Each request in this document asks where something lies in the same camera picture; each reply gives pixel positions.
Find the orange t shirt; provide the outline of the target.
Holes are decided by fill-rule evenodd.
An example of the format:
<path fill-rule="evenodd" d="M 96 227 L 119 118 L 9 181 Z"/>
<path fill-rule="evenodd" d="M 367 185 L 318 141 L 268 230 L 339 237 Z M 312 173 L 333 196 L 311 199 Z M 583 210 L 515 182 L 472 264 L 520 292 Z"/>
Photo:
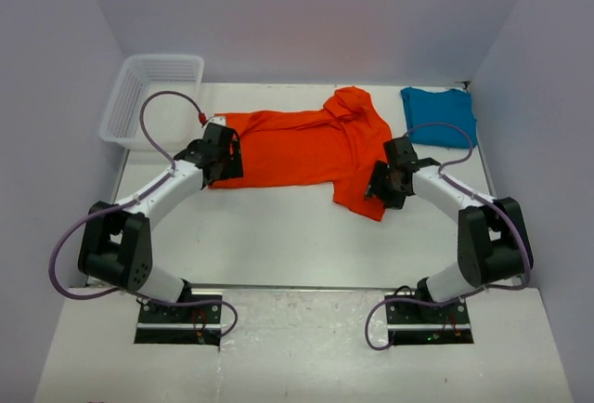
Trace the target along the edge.
<path fill-rule="evenodd" d="M 319 110 L 228 112 L 226 125 L 239 133 L 242 178 L 218 181 L 215 189 L 262 189 L 333 185 L 333 201 L 380 222 L 384 207 L 365 193 L 374 165 L 384 162 L 392 132 L 358 87 L 335 90 Z"/>

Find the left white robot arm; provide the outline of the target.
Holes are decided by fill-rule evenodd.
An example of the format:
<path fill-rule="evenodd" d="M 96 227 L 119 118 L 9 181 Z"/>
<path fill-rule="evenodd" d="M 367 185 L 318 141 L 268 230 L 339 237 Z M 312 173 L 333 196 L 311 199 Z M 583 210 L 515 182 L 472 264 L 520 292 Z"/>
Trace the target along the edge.
<path fill-rule="evenodd" d="M 152 231 L 181 202 L 211 184 L 243 177 L 239 133 L 207 123 L 201 138 L 173 157 L 173 165 L 120 203 L 95 203 L 84 223 L 78 269 L 128 293 L 160 303 L 169 320 L 191 315 L 187 282 L 156 266 Z"/>

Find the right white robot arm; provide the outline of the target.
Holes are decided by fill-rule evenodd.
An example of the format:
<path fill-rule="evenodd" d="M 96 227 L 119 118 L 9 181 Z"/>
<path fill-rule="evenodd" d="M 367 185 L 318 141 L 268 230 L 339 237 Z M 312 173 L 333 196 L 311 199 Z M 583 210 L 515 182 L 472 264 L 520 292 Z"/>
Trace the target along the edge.
<path fill-rule="evenodd" d="M 445 165 L 420 158 L 406 136 L 383 144 L 386 160 L 374 165 L 366 196 L 386 209 L 401 210 L 416 196 L 457 225 L 456 261 L 418 282 L 414 310 L 423 321 L 434 322 L 447 305 L 480 290 L 509 289 L 511 278 L 527 285 L 534 266 L 521 205 L 513 198 L 498 199 L 477 192 L 447 175 Z"/>

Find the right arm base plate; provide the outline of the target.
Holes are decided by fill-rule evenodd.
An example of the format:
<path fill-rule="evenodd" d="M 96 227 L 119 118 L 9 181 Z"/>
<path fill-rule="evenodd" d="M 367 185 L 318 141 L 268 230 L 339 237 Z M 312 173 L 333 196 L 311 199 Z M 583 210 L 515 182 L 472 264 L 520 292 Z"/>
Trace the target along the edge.
<path fill-rule="evenodd" d="M 464 302 L 436 308 L 391 303 L 384 308 L 389 345 L 471 345 L 474 342 Z"/>

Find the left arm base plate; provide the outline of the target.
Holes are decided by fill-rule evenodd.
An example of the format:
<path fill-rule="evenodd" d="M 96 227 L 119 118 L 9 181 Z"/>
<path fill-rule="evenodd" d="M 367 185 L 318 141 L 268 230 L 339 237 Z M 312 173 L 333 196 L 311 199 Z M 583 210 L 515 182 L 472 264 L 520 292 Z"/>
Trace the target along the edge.
<path fill-rule="evenodd" d="M 170 307 L 137 298 L 136 345 L 200 345 L 221 343 L 220 304 Z"/>

